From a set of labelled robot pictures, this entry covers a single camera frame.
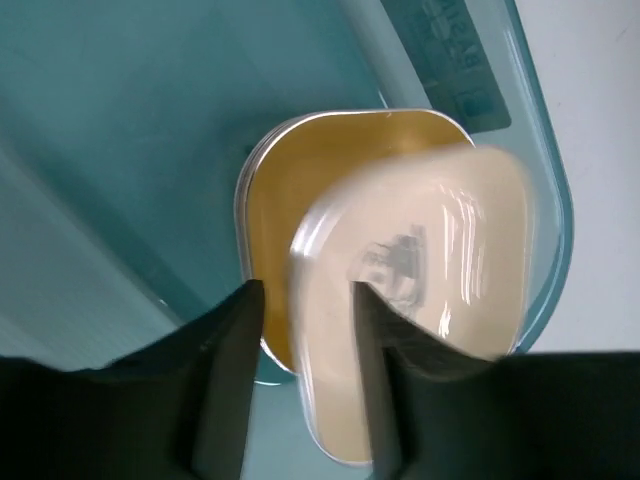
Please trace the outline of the yellow plate front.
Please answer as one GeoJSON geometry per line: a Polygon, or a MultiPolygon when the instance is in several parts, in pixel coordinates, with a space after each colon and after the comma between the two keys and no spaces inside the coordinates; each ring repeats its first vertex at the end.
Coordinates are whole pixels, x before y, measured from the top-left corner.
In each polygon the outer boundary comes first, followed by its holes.
{"type": "Polygon", "coordinates": [[[471,136],[449,116],[424,108],[334,110],[287,120],[251,151],[234,195],[244,278],[266,293],[261,347],[265,383],[294,374],[289,345],[287,263],[293,236],[311,204],[354,171],[396,155],[460,143],[471,136]]]}

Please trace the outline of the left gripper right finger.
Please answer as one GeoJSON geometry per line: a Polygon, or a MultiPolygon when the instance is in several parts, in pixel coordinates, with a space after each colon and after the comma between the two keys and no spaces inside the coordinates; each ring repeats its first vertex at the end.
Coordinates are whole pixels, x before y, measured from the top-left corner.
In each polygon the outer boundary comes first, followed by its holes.
{"type": "Polygon", "coordinates": [[[635,352],[468,356],[352,286],[376,479],[635,479],[635,352]]]}

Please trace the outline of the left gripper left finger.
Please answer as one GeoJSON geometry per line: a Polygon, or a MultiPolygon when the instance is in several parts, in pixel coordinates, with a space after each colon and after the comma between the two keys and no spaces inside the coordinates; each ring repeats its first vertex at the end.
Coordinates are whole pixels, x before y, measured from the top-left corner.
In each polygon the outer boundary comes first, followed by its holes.
{"type": "Polygon", "coordinates": [[[249,280],[101,369],[1,361],[5,479],[237,479],[264,316],[249,280]]]}

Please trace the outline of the beige plate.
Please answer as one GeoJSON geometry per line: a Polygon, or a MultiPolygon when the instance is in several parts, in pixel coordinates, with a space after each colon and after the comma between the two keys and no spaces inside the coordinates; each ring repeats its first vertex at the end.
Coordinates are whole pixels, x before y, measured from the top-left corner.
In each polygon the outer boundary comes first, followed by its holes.
{"type": "Polygon", "coordinates": [[[351,286],[481,359],[510,352],[528,307],[536,199],[514,154],[454,146],[357,169],[321,194],[290,246],[289,328],[307,428],[371,462],[351,286]]]}

